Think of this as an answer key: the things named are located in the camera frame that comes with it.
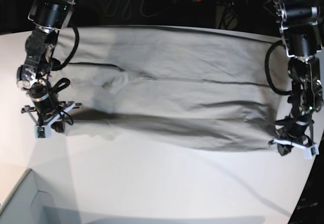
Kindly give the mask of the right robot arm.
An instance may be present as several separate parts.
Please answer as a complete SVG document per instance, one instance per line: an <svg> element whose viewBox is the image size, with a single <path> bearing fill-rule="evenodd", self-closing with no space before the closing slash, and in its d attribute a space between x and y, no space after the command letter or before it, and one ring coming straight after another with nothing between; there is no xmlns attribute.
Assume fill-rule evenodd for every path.
<svg viewBox="0 0 324 224"><path fill-rule="evenodd" d="M69 56L63 63L53 58L59 32L70 25L78 1L35 0L28 14L35 28L25 43L26 59L17 70L17 86L33 102L33 106L24 106L21 112L31 116L37 139L49 138L52 130L63 133L66 124L73 124L69 111L81 106L73 101L58 100L58 93L70 85L68 78L60 79L55 85L49 81L50 73L67 66L77 50L79 32L73 25L75 40Z"/></svg>

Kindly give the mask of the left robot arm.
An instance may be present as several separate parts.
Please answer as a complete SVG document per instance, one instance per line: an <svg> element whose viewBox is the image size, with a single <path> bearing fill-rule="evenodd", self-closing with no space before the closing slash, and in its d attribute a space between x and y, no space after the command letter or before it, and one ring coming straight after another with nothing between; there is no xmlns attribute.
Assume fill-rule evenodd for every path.
<svg viewBox="0 0 324 224"><path fill-rule="evenodd" d="M303 151L305 159L319 154L313 139L312 115L323 107L323 88L320 77L320 60L316 56L322 49L318 20L320 8L296 0L268 0L274 6L281 39L271 45L265 56L265 74L274 93L287 96L292 108L284 119L277 120L276 137L269 145L276 145L281 156L292 148ZM288 62L291 90L275 87L270 75L270 56L278 46L284 47Z"/></svg>

